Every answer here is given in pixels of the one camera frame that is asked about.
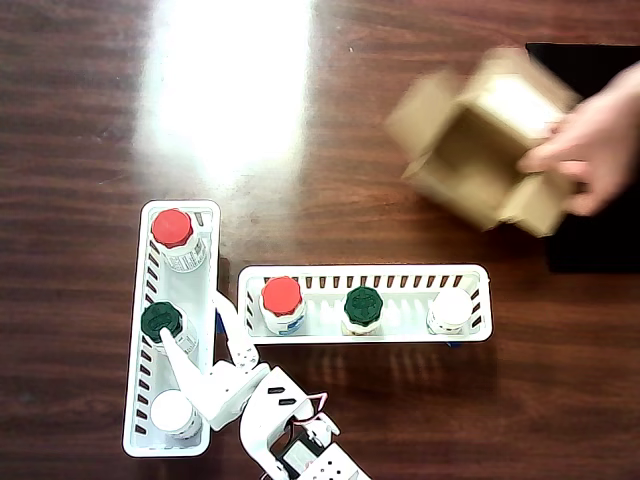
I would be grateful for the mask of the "person's bare hand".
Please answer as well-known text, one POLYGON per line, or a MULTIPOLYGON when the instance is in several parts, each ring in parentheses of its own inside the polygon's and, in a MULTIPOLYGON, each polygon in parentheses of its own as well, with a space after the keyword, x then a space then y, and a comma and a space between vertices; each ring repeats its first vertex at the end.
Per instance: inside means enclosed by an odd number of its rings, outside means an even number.
POLYGON ((592 216, 632 183, 638 155, 639 65, 634 64, 554 124, 518 167, 526 173, 552 170, 581 184, 565 211, 592 216))

